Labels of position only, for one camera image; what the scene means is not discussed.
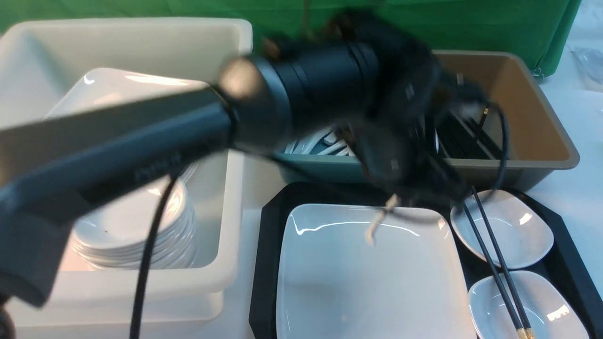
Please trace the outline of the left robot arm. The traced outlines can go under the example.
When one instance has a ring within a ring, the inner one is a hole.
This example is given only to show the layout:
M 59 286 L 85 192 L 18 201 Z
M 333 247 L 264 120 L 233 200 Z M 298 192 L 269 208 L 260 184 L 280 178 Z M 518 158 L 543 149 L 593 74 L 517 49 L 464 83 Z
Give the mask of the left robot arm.
M 419 133 L 484 92 L 431 48 L 348 8 L 310 36 L 271 36 L 217 83 L 1 132 L 1 302 L 51 294 L 76 219 L 225 149 L 277 149 L 337 126 L 385 191 L 460 202 L 469 187 Z

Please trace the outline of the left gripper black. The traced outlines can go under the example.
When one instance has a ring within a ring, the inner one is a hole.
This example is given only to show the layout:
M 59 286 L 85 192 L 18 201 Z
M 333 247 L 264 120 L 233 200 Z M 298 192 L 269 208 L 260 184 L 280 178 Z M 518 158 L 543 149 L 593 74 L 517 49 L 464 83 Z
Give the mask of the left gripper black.
M 330 28 L 343 40 L 368 45 L 378 60 L 366 113 L 343 129 L 368 181 L 403 200 L 461 205 L 469 185 L 431 139 L 453 101 L 431 48 L 370 9 L 343 9 Z

